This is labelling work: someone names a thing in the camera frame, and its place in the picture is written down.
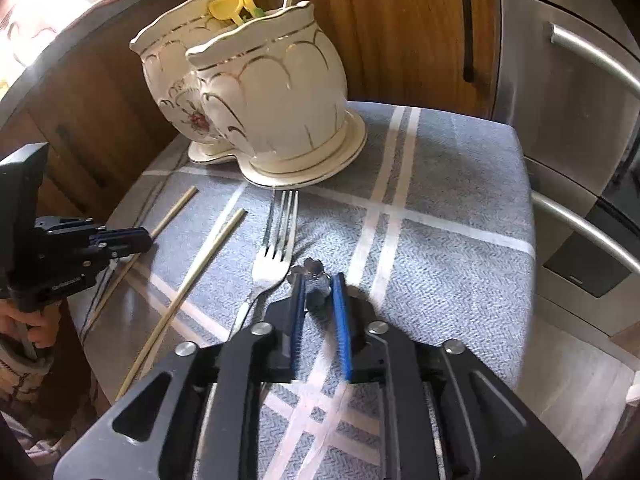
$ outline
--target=yellow plastic spoon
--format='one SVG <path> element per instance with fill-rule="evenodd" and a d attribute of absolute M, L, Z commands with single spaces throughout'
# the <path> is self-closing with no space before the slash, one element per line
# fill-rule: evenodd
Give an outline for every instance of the yellow plastic spoon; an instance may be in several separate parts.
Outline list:
<path fill-rule="evenodd" d="M 254 18 L 261 18 L 264 16 L 264 11 L 260 7 L 256 7 L 254 4 L 254 0 L 243 0 L 244 8 L 249 11 L 249 13 Z"/>
<path fill-rule="evenodd" d="M 242 25 L 240 10 L 244 6 L 242 0 L 211 0 L 209 12 L 217 20 L 234 20 L 236 25 Z"/>

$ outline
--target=table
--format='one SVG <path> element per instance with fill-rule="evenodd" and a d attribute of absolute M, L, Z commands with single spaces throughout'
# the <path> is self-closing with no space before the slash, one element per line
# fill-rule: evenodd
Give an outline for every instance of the table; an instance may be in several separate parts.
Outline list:
<path fill-rule="evenodd" d="M 345 272 L 382 318 L 415 340 L 462 339 L 513 388 L 534 277 L 529 182 L 515 132 L 436 110 L 350 107 L 364 118 L 369 138 L 348 168 L 301 190 L 294 259 L 301 264 L 311 256 L 329 273 Z M 112 400 L 212 226 L 240 206 L 247 216 L 189 294 L 156 358 L 182 340 L 224 341 L 250 289 L 271 192 L 248 185 L 235 164 L 191 164 L 187 146 L 178 136 L 108 222 L 151 229 L 189 186 L 200 190 L 128 273 L 84 340 Z M 79 331 L 111 272 L 70 298 Z M 270 301 L 288 291 L 284 283 Z M 306 316 L 302 348 L 299 381 L 274 385 L 260 414 L 260 478 L 377 478 L 375 389 L 339 380 L 332 324 L 321 314 Z"/>

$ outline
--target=metal fork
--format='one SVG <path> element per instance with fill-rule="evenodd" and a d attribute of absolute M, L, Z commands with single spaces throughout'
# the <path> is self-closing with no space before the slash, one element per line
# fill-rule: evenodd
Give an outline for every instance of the metal fork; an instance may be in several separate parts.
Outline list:
<path fill-rule="evenodd" d="M 278 220 L 272 233 L 271 227 L 275 209 L 276 191 L 274 190 L 262 245 L 258 249 L 251 273 L 254 284 L 244 303 L 240 305 L 240 310 L 236 315 L 236 322 L 229 333 L 228 339 L 231 339 L 242 329 L 244 320 L 246 320 L 249 310 L 258 297 L 284 280 L 291 266 L 293 245 L 296 240 L 296 225 L 298 223 L 298 192 L 284 191 L 281 194 Z"/>

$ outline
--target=ceramic saucer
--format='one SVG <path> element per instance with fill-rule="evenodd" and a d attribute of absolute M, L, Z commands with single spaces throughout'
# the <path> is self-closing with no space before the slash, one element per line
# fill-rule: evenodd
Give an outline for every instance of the ceramic saucer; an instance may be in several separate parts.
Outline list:
<path fill-rule="evenodd" d="M 202 151 L 202 144 L 192 142 L 189 145 L 189 159 L 195 164 L 220 164 L 228 162 L 231 158 L 238 161 L 242 176 L 249 182 L 259 187 L 269 189 L 295 189 L 297 187 L 311 186 L 334 176 L 346 168 L 360 154 L 367 140 L 367 129 L 362 118 L 349 108 L 345 110 L 344 123 L 346 128 L 344 141 L 340 147 L 325 160 L 307 168 L 306 170 L 292 173 L 268 173 L 252 166 L 250 158 L 238 150 L 228 150 L 215 155 L 207 155 Z"/>

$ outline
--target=person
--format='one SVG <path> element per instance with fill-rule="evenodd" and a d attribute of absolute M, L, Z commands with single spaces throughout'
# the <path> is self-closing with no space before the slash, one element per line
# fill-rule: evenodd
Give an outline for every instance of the person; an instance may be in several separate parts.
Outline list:
<path fill-rule="evenodd" d="M 39 405 L 43 400 L 44 404 L 55 404 L 51 399 L 42 399 L 41 394 L 43 382 L 47 382 L 47 376 L 53 375 L 51 371 L 56 351 L 66 354 L 64 357 L 70 354 L 68 348 L 66 351 L 62 348 L 64 345 L 56 344 L 62 306 L 66 305 L 59 301 L 48 304 L 42 311 L 25 313 L 18 310 L 11 300 L 0 300 L 0 412 L 44 479 L 52 478 L 59 458 L 96 418 L 92 406 L 94 392 L 91 390 L 75 399 L 72 416 L 66 420 L 56 416 L 55 412 L 61 411 L 57 409 L 58 406 L 47 414 L 47 410 Z M 19 322 L 30 327 L 28 339 L 37 349 L 49 349 L 36 362 L 24 357 L 17 325 Z M 77 339 L 72 328 L 68 332 L 70 334 L 67 333 L 66 338 Z M 62 384 L 63 396 L 66 393 L 65 386 Z"/>

